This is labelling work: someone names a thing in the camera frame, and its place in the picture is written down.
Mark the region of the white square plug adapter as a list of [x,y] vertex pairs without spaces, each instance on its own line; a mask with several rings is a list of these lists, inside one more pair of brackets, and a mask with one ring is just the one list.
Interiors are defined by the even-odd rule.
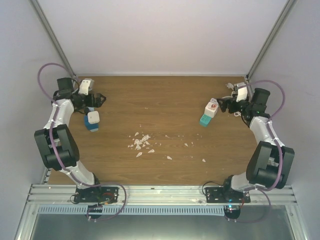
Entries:
[[98,111],[90,111],[87,114],[87,120],[89,124],[98,124],[100,122],[100,115]]

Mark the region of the blue cube plug adapter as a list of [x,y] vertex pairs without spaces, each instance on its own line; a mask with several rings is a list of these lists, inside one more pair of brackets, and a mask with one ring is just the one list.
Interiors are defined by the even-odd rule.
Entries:
[[96,132],[99,129],[99,124],[98,123],[89,123],[88,116],[84,116],[84,125],[86,129],[90,132]]

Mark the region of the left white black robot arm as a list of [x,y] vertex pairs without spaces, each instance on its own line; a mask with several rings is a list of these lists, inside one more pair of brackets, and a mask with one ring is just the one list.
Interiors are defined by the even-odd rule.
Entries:
[[78,83],[65,77],[57,80],[58,90],[50,97],[52,111],[46,125],[34,133],[42,162],[47,169],[67,175],[86,197],[98,202],[103,197],[103,189],[94,173],[80,161],[80,150],[69,129],[73,113],[83,113],[85,127],[90,132],[99,128],[100,108],[106,101],[101,93],[92,90],[94,80],[86,78]]

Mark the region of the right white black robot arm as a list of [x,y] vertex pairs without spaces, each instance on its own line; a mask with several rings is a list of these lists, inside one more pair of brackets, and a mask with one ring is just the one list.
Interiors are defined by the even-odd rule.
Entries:
[[222,112],[239,112],[242,121],[253,132],[256,149],[242,174],[232,175],[224,181],[221,196],[228,203],[255,188],[266,191],[282,189],[286,183],[294,160],[295,151],[278,138],[271,116],[265,113],[270,92],[256,88],[252,99],[237,100],[237,96],[217,99]]

